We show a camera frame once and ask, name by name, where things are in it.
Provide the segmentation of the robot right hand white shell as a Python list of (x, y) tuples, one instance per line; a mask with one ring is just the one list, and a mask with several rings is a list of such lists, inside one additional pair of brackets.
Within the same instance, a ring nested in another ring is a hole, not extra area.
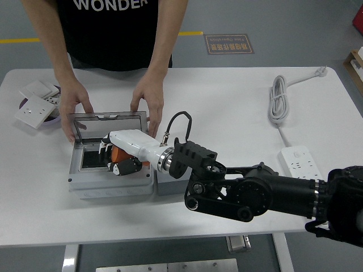
[(110, 147), (118, 147), (131, 156), (119, 163), (109, 162), (108, 170), (117, 176), (125, 176), (141, 170), (143, 162), (149, 162), (153, 168), (166, 173), (164, 168), (167, 157), (173, 153), (171, 146), (162, 146), (156, 139), (140, 130), (112, 131), (102, 138), (99, 154), (104, 155)]

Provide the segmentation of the person's left hand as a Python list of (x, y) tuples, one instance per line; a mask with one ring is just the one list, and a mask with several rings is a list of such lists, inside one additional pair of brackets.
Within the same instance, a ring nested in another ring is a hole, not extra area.
[(164, 106), (163, 98), (163, 80), (164, 77), (156, 76), (148, 71), (140, 79), (133, 91), (130, 110), (138, 111), (141, 99), (144, 99), (149, 109), (149, 135), (156, 137), (159, 125), (162, 120), (162, 112)]

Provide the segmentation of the person's right hand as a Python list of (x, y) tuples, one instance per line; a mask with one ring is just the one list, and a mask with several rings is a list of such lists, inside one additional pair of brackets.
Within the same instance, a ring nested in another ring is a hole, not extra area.
[(78, 104), (83, 106), (86, 113), (93, 113), (94, 109), (90, 103), (88, 92), (84, 86), (73, 76), (57, 78), (61, 87), (60, 116), (61, 126), (65, 136), (70, 143), (75, 141), (68, 115), (75, 113)]

